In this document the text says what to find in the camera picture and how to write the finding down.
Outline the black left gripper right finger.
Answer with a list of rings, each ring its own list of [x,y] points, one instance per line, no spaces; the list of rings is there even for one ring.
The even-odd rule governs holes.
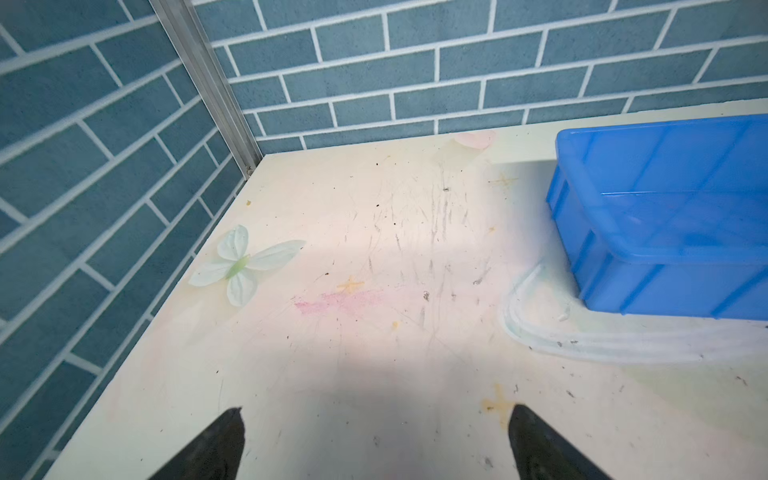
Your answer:
[[[512,410],[508,437],[521,479],[610,479],[524,404]]]

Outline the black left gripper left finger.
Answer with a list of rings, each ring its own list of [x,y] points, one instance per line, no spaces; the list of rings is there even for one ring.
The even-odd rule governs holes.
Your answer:
[[[244,446],[245,425],[241,407],[229,408],[150,479],[235,479]]]

